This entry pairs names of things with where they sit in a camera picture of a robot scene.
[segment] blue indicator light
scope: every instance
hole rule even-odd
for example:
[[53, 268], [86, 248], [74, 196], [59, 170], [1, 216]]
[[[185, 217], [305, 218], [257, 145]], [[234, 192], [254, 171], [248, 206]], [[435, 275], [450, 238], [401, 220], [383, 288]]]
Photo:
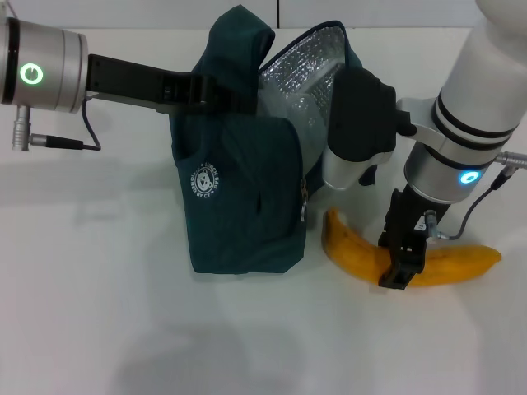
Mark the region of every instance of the blue indicator light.
[[479, 178], [479, 172], [478, 171], [465, 171], [459, 177], [459, 181], [462, 184], [471, 184], [474, 181], [476, 181], [478, 178]]

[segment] green power indicator light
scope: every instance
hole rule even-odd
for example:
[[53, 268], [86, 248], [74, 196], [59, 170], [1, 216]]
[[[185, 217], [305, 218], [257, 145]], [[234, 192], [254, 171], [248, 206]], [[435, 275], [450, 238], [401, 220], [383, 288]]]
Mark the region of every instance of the green power indicator light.
[[36, 85], [44, 78], [42, 69], [34, 63], [26, 63], [20, 69], [20, 78], [29, 85]]

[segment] printed logo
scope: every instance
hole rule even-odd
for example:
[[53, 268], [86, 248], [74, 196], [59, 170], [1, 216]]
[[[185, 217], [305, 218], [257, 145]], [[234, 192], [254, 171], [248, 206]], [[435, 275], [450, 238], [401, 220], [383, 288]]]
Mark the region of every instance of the printed logo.
[[198, 198], [209, 198], [215, 192], [220, 184], [220, 177], [216, 168], [210, 163], [202, 163], [199, 169], [194, 171], [190, 176], [190, 186], [192, 192], [196, 193]]

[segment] banana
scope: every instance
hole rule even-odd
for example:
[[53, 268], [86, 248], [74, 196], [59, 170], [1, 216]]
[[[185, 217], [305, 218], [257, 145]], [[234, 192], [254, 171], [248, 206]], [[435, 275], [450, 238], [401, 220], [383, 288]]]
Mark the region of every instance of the banana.
[[[332, 208], [325, 213], [322, 245], [326, 254], [346, 272], [373, 284], [388, 270], [388, 249], [368, 243], [347, 228]], [[501, 254], [484, 245], [445, 247], [427, 252], [425, 268], [409, 286], [438, 286], [468, 281], [487, 272]]]

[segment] bag zipper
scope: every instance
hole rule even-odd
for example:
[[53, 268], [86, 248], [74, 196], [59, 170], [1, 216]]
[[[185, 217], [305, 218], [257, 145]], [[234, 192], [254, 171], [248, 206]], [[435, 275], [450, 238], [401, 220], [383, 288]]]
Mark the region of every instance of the bag zipper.
[[300, 181], [300, 190], [302, 194], [301, 221], [305, 222], [305, 218], [307, 217], [307, 201], [310, 197], [307, 191], [307, 181], [305, 179]]

